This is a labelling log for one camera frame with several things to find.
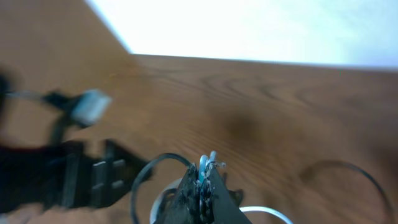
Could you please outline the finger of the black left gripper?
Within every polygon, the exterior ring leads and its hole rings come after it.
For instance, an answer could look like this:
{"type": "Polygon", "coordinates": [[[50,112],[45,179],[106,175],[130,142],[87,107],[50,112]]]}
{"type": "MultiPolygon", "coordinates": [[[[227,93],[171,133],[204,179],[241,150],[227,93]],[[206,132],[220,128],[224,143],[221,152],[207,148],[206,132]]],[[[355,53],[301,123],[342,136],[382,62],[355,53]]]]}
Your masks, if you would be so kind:
{"type": "Polygon", "coordinates": [[[109,199],[120,199],[126,195],[140,171],[149,163],[112,139],[105,140],[105,160],[109,199]]]}

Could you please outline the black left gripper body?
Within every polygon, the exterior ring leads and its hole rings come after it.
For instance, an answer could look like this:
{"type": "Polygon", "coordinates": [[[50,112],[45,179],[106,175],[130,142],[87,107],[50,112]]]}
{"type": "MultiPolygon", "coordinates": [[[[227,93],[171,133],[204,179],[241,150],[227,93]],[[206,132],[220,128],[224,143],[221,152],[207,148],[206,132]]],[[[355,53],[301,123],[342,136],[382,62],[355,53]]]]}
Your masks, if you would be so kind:
{"type": "Polygon", "coordinates": [[[53,142],[46,161],[46,207],[105,208],[124,197],[124,147],[103,141],[102,157],[85,154],[83,141],[53,142]]]}

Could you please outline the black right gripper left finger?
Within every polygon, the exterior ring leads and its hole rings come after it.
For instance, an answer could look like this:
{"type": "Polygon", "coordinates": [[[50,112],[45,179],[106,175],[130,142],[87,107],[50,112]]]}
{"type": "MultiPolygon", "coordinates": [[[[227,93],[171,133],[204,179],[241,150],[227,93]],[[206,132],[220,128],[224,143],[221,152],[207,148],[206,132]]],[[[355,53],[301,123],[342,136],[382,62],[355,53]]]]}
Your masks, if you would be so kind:
{"type": "Polygon", "coordinates": [[[155,224],[200,222],[198,169],[191,164],[185,175],[169,184],[154,201],[155,224]]]}

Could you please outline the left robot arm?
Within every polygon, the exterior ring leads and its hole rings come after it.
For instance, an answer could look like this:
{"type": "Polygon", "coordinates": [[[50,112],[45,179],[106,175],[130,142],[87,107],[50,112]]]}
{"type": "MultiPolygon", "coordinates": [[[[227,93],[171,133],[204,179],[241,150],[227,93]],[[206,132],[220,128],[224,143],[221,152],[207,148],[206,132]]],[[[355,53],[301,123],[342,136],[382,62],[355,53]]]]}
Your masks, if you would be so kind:
{"type": "Polygon", "coordinates": [[[71,126],[93,125],[108,107],[109,96],[99,90],[77,96],[51,91],[38,99],[61,114],[44,146],[1,145],[2,213],[29,203],[40,203],[44,209],[109,207],[130,191],[135,180],[150,179],[151,170],[139,176],[148,162],[112,139],[103,141],[101,157],[91,157],[84,141],[64,138],[71,126]]]}

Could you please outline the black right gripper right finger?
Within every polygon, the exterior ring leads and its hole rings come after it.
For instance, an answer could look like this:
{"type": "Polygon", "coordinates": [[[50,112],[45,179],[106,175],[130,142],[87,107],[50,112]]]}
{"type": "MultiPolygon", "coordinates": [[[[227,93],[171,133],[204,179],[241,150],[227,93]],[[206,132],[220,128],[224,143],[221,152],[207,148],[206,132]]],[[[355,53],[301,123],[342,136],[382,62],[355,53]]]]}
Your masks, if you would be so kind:
{"type": "Polygon", "coordinates": [[[213,224],[251,224],[245,214],[240,211],[236,197],[231,196],[216,167],[216,162],[211,162],[206,167],[206,222],[213,224]]]}

